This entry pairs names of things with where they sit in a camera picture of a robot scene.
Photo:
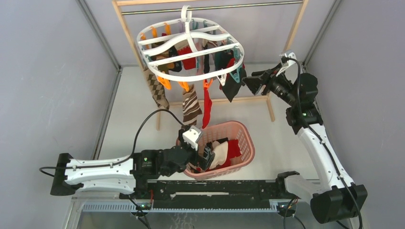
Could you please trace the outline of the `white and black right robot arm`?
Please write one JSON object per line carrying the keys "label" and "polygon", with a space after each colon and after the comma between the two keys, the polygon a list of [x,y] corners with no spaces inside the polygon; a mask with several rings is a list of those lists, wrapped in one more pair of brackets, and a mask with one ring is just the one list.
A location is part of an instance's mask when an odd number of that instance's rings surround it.
{"label": "white and black right robot arm", "polygon": [[304,200],[318,223],[357,217],[362,228],[361,208],[368,192],[364,185],[354,182],[331,146],[314,104],[318,79],[312,74],[298,72],[295,82],[291,82],[278,64],[272,69],[253,72],[242,81],[253,94],[272,92],[289,105],[286,120],[308,151],[320,180],[316,185],[296,171],[278,174],[278,196],[289,198],[295,195]]}

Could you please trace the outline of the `pink plastic laundry basket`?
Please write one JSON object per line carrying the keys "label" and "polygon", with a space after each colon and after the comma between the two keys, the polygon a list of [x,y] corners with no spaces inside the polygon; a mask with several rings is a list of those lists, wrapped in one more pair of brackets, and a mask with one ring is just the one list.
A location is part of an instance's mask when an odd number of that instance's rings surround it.
{"label": "pink plastic laundry basket", "polygon": [[222,138],[228,138],[230,141],[236,140],[238,142],[241,154],[241,162],[239,164],[201,173],[193,173],[190,165],[187,165],[183,173],[195,180],[207,180],[237,172],[253,161],[255,157],[254,144],[246,126],[238,121],[227,121],[202,129],[202,136],[198,141],[198,145],[199,147],[204,147],[206,143]]}

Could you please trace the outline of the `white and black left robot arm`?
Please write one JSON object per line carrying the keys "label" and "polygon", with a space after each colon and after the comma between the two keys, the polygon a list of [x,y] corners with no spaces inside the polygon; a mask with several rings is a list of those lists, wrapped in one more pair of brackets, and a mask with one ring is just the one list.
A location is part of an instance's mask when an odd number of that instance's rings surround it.
{"label": "white and black left robot arm", "polygon": [[78,160],[62,153],[54,168],[50,194],[70,196],[79,191],[106,191],[143,199],[149,194],[149,180],[184,172],[190,165],[207,170],[214,158],[215,153],[209,148],[204,147],[200,155],[189,145],[143,150],[106,160]]}

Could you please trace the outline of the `black sock with beige stripes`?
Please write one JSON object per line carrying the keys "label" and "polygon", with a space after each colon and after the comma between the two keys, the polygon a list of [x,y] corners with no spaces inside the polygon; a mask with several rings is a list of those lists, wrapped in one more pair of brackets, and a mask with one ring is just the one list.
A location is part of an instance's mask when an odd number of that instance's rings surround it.
{"label": "black sock with beige stripes", "polygon": [[227,141],[228,141],[228,138],[227,138],[227,137],[226,137],[226,138],[217,139],[217,140],[212,141],[212,146],[213,146],[213,147],[216,147],[216,146],[218,146],[218,145],[220,145],[220,144],[222,144],[222,143],[224,143],[224,142],[227,142]]}

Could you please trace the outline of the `cream white sock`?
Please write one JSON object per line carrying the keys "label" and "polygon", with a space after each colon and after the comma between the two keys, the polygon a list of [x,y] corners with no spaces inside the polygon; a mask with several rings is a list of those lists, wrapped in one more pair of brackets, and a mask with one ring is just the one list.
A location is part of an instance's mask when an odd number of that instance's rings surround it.
{"label": "cream white sock", "polygon": [[212,144],[214,158],[209,167],[210,170],[213,170],[219,166],[222,166],[227,159],[228,154],[228,141],[223,143],[219,143],[218,141],[214,141]]}

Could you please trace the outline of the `wooden clothes rack frame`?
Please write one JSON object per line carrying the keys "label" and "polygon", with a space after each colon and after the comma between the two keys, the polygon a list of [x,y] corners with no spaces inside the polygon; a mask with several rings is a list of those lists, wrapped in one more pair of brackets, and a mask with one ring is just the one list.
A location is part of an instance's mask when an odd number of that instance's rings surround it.
{"label": "wooden clothes rack frame", "polygon": [[[164,3],[176,3],[175,0],[114,0],[112,1],[114,10],[117,14],[118,20],[121,24],[121,27],[124,31],[124,34],[129,42],[129,45],[132,49],[132,52],[134,53],[134,56],[136,57],[136,60],[138,62],[138,65],[142,68],[144,68],[145,64],[143,64],[141,62],[141,55],[139,52],[139,49],[135,46],[135,39],[131,34],[131,31],[129,29],[129,26],[127,24],[126,19],[124,18],[124,15],[121,15],[122,11],[122,7],[129,7],[129,6],[138,6],[138,5],[151,5],[151,4],[164,4]],[[304,3],[299,4],[300,7],[297,11],[297,14],[295,16],[294,22],[291,26],[285,47],[284,47],[284,51],[287,51],[291,45],[293,44],[293,41],[296,37],[300,22],[302,20],[302,17],[304,15],[305,9],[307,7],[308,1],[304,0]],[[271,122],[275,122],[276,118],[274,115],[274,110],[271,104],[271,96],[270,95],[262,95],[262,96],[250,96],[250,97],[237,97],[235,99],[236,101],[266,101],[267,104],[267,108],[268,108],[268,113],[269,113],[269,117]]]}

